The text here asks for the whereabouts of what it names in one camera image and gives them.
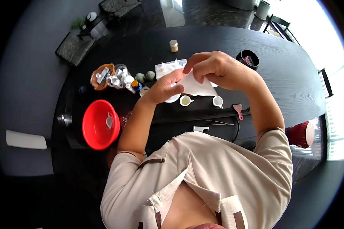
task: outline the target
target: person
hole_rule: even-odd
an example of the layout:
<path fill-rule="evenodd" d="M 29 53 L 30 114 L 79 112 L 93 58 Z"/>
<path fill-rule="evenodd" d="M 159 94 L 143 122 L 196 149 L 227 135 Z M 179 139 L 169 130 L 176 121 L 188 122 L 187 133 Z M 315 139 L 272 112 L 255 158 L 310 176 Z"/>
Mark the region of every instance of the person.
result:
<path fill-rule="evenodd" d="M 184 92 L 171 84 L 191 69 L 200 83 L 206 76 L 247 94 L 257 131 L 254 152 L 189 132 L 143 158 L 156 105 Z M 108 229 L 271 228 L 289 203 L 292 170 L 284 119 L 261 76 L 225 53 L 197 53 L 135 104 L 110 168 L 102 220 Z"/>

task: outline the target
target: black chair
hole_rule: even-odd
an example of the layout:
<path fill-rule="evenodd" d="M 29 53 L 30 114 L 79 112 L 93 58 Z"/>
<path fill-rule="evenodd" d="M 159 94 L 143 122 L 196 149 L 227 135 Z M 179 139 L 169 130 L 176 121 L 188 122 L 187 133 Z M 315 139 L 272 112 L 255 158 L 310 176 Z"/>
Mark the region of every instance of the black chair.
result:
<path fill-rule="evenodd" d="M 94 39 L 84 41 L 70 32 L 56 49 L 55 54 L 73 66 L 78 66 L 93 47 Z"/>
<path fill-rule="evenodd" d="M 331 86 L 330 86 L 330 81 L 329 81 L 328 75 L 326 74 L 325 68 L 323 68 L 322 70 L 318 70 L 317 73 L 319 75 L 321 73 L 322 77 L 324 79 L 324 84 L 325 84 L 325 87 L 326 87 L 326 89 L 328 91 L 328 94 L 329 94 L 329 96 L 327 96 L 326 98 L 329 98 L 329 97 L 333 96 L 334 94 L 332 93 L 332 89 L 331 89 Z"/>
<path fill-rule="evenodd" d="M 120 24 L 120 19 L 134 8 L 140 6 L 144 12 L 141 0 L 138 0 L 138 2 L 132 4 L 127 3 L 126 0 L 104 0 L 98 5 L 103 12 L 108 14 L 109 20 L 116 18 Z"/>
<path fill-rule="evenodd" d="M 296 41 L 296 43 L 301 46 L 299 44 L 299 42 L 297 41 L 297 39 L 294 37 L 294 35 L 292 34 L 292 32 L 288 29 L 288 26 L 290 25 L 290 22 L 286 22 L 285 20 L 278 18 L 276 16 L 274 16 L 273 14 L 271 15 L 269 22 L 267 23 L 265 29 L 264 29 L 264 33 L 267 31 L 267 28 L 272 27 L 274 30 L 277 31 L 277 33 L 280 35 L 281 38 L 283 39 L 287 39 L 288 41 L 294 42 L 293 39 Z"/>

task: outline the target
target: white plate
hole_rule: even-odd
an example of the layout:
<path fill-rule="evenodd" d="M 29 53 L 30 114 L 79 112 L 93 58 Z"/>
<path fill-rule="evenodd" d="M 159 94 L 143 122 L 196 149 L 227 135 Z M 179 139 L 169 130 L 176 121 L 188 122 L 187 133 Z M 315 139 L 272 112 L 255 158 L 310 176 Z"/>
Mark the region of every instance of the white plate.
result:
<path fill-rule="evenodd" d="M 166 101 L 164 101 L 165 103 L 173 103 L 175 101 L 177 101 L 180 98 L 181 94 L 176 94 L 172 97 L 170 97 L 169 99 L 167 99 Z"/>

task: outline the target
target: pink tool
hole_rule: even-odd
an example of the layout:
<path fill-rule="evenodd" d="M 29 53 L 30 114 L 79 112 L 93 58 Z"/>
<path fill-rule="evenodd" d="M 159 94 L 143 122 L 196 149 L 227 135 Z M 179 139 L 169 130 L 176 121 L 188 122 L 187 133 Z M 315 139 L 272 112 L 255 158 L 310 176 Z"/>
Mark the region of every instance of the pink tool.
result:
<path fill-rule="evenodd" d="M 243 116 L 242 116 L 242 104 L 235 104 L 233 105 L 233 108 L 237 111 L 237 113 L 239 114 L 239 119 L 243 120 Z"/>

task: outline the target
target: beige polo shirt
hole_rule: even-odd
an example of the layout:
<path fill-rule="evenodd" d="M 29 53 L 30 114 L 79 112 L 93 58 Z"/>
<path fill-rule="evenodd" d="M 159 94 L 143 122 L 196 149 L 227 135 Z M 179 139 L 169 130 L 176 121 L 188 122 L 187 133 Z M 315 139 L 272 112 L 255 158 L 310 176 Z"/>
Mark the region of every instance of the beige polo shirt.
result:
<path fill-rule="evenodd" d="M 223 227 L 271 228 L 289 203 L 292 170 L 288 139 L 279 128 L 266 132 L 255 152 L 204 133 L 184 133 L 143 162 L 130 152 L 117 154 L 101 215 L 108 229 L 159 229 L 184 181 Z"/>

